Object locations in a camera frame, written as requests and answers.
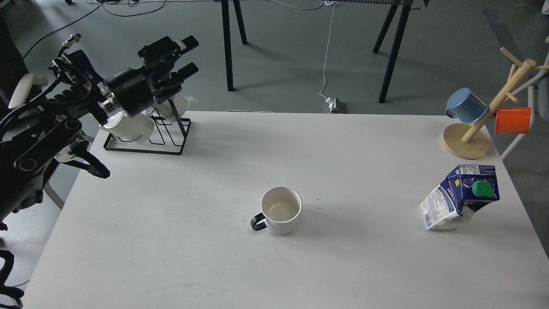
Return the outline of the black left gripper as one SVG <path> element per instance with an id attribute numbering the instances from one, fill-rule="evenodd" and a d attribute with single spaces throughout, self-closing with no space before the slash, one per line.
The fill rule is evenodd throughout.
<path id="1" fill-rule="evenodd" d="M 103 111 L 107 117 L 118 112 L 134 117 L 180 92 L 184 80 L 199 68 L 189 63 L 176 72 L 172 69 L 184 53 L 198 45 L 194 36 L 175 40 L 166 36 L 141 48 L 138 51 L 143 62 L 140 68 L 125 68 L 104 80 Z"/>

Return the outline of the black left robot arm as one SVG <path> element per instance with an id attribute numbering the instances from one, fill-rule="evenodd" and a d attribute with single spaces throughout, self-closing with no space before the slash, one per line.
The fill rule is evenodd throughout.
<path id="1" fill-rule="evenodd" d="M 88 152 L 90 141 L 80 118 L 91 114 L 100 125 L 116 115 L 147 119 L 144 111 L 168 102 L 184 81 L 198 72 L 194 63 L 174 72 L 182 55 L 198 47 L 193 36 L 166 36 L 146 45 L 138 55 L 141 68 L 126 68 L 107 79 L 86 54 L 66 51 L 80 40 L 71 35 L 53 59 L 55 80 L 28 73 L 20 79 L 1 120 L 1 219 L 43 201 L 44 188 L 58 164 L 86 170 L 98 178 L 110 171 Z"/>

